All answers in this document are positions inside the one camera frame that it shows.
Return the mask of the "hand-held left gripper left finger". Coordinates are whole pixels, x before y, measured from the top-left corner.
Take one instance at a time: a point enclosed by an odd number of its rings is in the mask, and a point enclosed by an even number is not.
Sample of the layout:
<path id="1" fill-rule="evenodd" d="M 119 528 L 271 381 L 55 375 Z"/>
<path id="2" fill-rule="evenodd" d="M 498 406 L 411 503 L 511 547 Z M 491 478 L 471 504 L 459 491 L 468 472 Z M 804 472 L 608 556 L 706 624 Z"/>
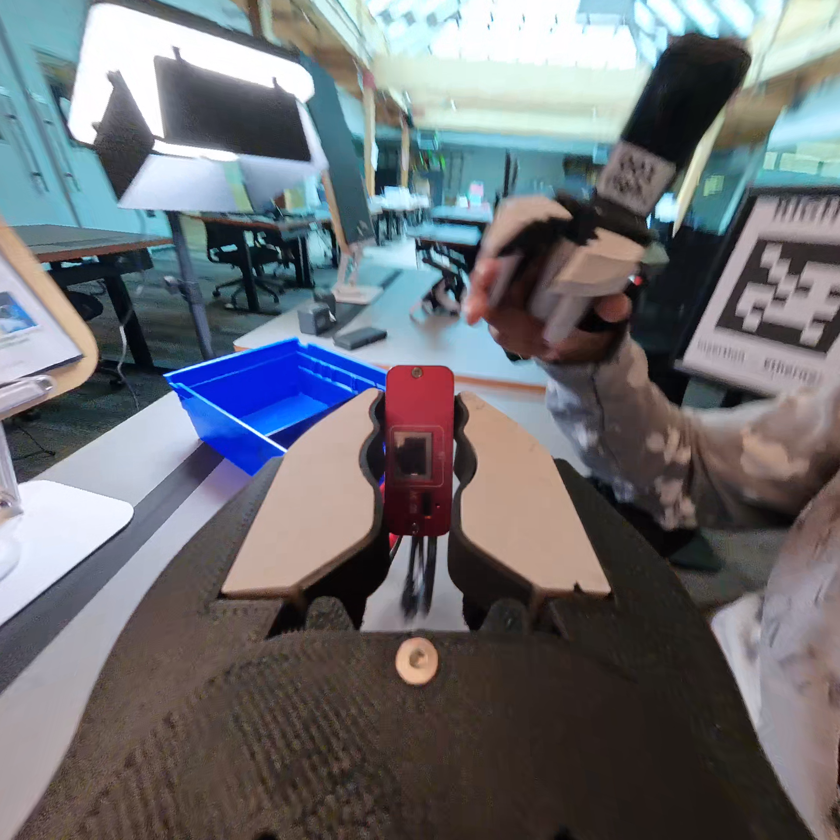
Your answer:
<path id="1" fill-rule="evenodd" d="M 337 576 L 367 597 L 386 575 L 385 393 L 370 388 L 288 449 L 222 585 L 227 599 L 303 600 Z"/>

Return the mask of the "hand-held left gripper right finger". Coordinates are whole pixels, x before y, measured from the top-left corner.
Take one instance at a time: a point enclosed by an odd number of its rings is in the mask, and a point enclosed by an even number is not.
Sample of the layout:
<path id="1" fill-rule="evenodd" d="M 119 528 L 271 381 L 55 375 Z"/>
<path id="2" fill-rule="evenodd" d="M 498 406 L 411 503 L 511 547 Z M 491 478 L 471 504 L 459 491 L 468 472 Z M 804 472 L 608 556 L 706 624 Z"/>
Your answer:
<path id="1" fill-rule="evenodd" d="M 546 447 L 473 392 L 456 397 L 449 576 L 468 600 L 612 593 Z"/>

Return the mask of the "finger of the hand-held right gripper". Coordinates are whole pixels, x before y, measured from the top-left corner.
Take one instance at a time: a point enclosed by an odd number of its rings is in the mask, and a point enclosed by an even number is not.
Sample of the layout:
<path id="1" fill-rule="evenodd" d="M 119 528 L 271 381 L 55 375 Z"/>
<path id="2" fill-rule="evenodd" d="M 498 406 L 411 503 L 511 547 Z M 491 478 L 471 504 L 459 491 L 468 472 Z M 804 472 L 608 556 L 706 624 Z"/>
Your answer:
<path id="1" fill-rule="evenodd" d="M 499 205 L 490 223 L 490 256 L 522 256 L 555 245 L 572 221 L 572 212 L 552 198 L 511 197 Z"/>
<path id="2" fill-rule="evenodd" d="M 522 273 L 526 267 L 524 254 L 505 254 L 486 259 L 488 268 L 487 304 L 490 309 L 504 309 L 518 306 L 521 297 L 518 291 Z"/>

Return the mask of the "blue plastic bin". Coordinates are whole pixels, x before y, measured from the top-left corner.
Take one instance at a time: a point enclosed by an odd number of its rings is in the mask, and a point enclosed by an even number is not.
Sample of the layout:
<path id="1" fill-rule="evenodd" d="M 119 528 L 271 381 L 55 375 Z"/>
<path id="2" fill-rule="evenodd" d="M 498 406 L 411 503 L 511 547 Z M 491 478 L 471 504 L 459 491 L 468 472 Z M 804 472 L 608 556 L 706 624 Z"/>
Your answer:
<path id="1" fill-rule="evenodd" d="M 254 476 L 311 426 L 386 373 L 315 343 L 284 339 L 164 375 L 198 438 Z"/>

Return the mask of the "red ethernet splitter box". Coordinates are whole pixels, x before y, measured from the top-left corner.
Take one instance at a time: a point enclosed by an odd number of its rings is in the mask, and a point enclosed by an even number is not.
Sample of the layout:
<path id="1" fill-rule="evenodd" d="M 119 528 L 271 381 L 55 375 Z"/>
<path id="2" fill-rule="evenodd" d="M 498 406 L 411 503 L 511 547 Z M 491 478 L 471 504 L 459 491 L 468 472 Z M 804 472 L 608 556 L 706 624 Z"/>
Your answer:
<path id="1" fill-rule="evenodd" d="M 441 365 L 404 364 L 386 375 L 385 523 L 390 533 L 449 531 L 455 460 L 455 378 Z"/>

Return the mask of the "person's right hand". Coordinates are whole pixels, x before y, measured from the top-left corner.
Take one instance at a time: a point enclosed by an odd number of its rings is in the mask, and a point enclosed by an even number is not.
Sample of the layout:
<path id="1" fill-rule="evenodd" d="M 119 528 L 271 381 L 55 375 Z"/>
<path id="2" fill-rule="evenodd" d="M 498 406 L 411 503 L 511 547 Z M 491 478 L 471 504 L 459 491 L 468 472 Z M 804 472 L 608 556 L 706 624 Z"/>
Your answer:
<path id="1" fill-rule="evenodd" d="M 490 305 L 501 263 L 498 259 L 480 258 L 469 278 L 469 291 L 462 305 L 469 325 L 487 324 L 490 334 L 504 351 L 547 364 L 595 364 L 604 362 L 622 341 L 626 321 L 632 314 L 632 302 L 623 293 L 597 298 L 594 314 L 610 325 L 601 332 L 573 331 L 558 343 L 543 337 L 543 324 L 521 302 L 522 288 L 512 289 L 498 307 Z"/>

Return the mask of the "black white headset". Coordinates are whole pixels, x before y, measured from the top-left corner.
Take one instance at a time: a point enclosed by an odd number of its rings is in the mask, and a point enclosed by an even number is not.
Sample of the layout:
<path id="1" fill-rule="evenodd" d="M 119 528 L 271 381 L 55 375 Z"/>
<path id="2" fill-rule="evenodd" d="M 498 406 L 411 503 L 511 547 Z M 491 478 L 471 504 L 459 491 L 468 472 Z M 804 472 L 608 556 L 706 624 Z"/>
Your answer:
<path id="1" fill-rule="evenodd" d="M 466 285 L 462 281 L 441 279 L 410 308 L 409 318 L 415 322 L 420 322 L 422 316 L 457 320 L 461 316 L 465 295 Z"/>

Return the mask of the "light wooden tablet stand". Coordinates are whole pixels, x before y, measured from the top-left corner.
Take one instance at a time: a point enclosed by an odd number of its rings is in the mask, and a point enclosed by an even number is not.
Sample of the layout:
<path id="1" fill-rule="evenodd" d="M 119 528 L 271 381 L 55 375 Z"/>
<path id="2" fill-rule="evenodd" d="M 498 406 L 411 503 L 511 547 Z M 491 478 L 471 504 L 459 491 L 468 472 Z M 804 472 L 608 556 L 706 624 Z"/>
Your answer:
<path id="1" fill-rule="evenodd" d="M 337 279 L 331 289 L 337 304 L 366 307 L 382 295 L 381 286 L 359 282 L 363 256 L 364 249 L 360 244 L 349 245 L 341 250 Z"/>

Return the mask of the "grey power adapter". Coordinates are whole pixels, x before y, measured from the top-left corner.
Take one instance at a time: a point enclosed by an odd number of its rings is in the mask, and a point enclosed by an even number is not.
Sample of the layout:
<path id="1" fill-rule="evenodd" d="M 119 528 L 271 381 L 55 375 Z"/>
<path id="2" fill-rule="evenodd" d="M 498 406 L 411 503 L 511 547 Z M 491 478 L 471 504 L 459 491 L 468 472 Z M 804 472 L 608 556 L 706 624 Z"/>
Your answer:
<path id="1" fill-rule="evenodd" d="M 309 301 L 297 310 L 298 330 L 303 335 L 320 336 L 338 328 L 338 321 L 330 305 L 323 301 Z"/>

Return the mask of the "black framed marker sign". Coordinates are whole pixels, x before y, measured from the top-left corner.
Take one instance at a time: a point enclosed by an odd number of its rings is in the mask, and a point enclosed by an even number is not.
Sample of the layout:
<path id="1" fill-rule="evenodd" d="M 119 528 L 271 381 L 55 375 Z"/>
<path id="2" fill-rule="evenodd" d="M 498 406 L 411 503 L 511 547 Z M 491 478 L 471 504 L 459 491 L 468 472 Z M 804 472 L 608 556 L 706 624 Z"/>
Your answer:
<path id="1" fill-rule="evenodd" d="M 775 396 L 838 383 L 838 184 L 745 192 L 675 368 Z"/>

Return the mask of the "white stand base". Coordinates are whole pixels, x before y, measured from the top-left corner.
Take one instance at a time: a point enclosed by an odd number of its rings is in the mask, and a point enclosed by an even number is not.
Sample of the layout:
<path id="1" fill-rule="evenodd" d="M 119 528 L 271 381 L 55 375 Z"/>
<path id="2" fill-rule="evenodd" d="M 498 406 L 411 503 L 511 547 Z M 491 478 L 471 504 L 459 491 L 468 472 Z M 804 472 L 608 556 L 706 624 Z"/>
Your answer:
<path id="1" fill-rule="evenodd" d="M 1 624 L 132 521 L 126 501 L 36 479 L 19 484 L 1 433 Z"/>

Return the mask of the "grey light stand pole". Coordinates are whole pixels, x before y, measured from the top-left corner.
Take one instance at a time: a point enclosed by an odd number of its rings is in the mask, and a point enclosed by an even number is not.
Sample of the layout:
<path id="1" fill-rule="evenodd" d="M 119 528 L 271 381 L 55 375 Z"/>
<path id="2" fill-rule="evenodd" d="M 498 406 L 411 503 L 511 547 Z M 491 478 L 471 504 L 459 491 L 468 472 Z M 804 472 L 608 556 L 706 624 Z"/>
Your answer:
<path id="1" fill-rule="evenodd" d="M 180 275 L 175 279 L 175 286 L 185 301 L 196 334 L 196 341 L 204 361 L 215 358 L 212 335 L 207 320 L 203 292 L 198 283 L 186 237 L 183 232 L 181 215 L 175 211 L 165 211 L 171 228 L 172 241 Z"/>

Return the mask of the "studio light panel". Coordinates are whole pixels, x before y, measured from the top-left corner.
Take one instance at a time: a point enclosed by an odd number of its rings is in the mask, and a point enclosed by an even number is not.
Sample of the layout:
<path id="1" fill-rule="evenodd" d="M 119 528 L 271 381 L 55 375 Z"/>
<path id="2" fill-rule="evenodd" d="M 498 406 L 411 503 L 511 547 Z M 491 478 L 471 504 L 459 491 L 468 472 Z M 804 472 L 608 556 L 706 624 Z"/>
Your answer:
<path id="1" fill-rule="evenodd" d="M 297 53 L 160 2 L 92 2 L 67 127 L 121 208 L 262 212 L 329 169 Z"/>

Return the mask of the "wooden top desk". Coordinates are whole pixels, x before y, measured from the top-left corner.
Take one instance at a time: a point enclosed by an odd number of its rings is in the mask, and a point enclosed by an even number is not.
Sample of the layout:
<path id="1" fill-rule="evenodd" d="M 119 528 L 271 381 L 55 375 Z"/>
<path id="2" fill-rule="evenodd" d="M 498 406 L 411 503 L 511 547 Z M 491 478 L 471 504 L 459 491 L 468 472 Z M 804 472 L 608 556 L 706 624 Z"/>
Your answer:
<path id="1" fill-rule="evenodd" d="M 124 330 L 132 366 L 161 371 L 154 365 L 123 276 L 151 269 L 150 250 L 172 246 L 171 237 L 51 224 L 12 226 L 12 230 L 39 262 L 49 267 L 61 289 L 102 281 Z"/>

